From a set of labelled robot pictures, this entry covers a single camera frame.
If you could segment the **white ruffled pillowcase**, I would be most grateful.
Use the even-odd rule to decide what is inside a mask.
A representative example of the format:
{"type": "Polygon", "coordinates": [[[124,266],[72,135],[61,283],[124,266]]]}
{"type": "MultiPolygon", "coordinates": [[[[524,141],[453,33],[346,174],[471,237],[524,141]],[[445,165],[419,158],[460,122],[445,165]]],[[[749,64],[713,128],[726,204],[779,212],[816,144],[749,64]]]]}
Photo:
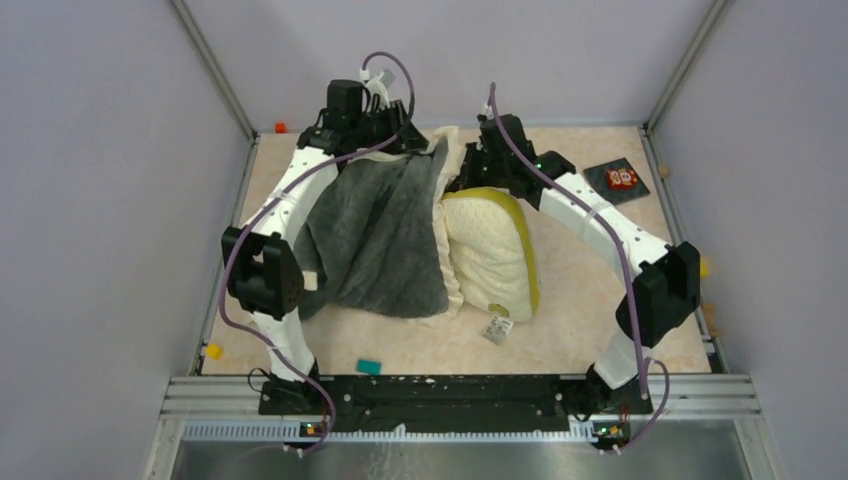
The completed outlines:
{"type": "Polygon", "coordinates": [[[315,288],[299,306],[307,321],[329,305],[439,326],[463,294],[451,265],[444,209],[465,148],[456,126],[424,151],[351,160],[321,193],[294,254],[315,288]]]}

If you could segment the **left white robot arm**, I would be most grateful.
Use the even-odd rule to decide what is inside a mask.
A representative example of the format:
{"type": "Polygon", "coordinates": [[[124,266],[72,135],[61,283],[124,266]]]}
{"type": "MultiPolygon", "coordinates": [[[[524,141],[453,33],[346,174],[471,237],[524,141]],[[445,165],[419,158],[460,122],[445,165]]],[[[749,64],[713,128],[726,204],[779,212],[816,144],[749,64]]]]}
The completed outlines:
{"type": "Polygon", "coordinates": [[[297,413],[317,407],[321,388],[299,318],[306,281],[294,244],[320,195],[354,156],[424,145],[411,125],[415,102],[392,99],[393,81],[391,71],[367,68],[356,80],[331,81],[325,107],[299,134],[275,189],[244,226],[221,237],[220,316],[267,348],[273,379],[286,382],[283,401],[297,413]]]}

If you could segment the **white pillow yellow edge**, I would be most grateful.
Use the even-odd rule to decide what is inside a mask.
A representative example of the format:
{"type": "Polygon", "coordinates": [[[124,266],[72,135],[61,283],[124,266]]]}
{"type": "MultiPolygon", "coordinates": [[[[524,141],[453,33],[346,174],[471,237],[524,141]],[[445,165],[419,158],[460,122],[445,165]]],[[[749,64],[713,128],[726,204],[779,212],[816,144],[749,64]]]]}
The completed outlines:
{"type": "Polygon", "coordinates": [[[516,323],[536,316],[541,283],[524,209],[510,194],[477,187],[444,194],[449,258],[465,302],[516,323]]]}

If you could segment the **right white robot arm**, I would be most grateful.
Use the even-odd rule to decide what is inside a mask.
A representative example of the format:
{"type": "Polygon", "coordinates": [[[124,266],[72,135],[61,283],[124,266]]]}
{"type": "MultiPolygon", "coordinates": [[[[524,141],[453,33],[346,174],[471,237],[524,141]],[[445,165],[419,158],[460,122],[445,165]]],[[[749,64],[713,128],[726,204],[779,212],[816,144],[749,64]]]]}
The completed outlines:
{"type": "Polygon", "coordinates": [[[589,404],[612,412],[626,400],[628,382],[647,381],[652,349],[700,307],[700,253],[687,241],[672,245],[635,224],[560,153],[537,153],[517,116],[489,113],[477,120],[480,136],[467,146],[458,191],[495,187],[525,200],[577,234],[625,287],[615,312],[618,329],[587,372],[589,404]]]}

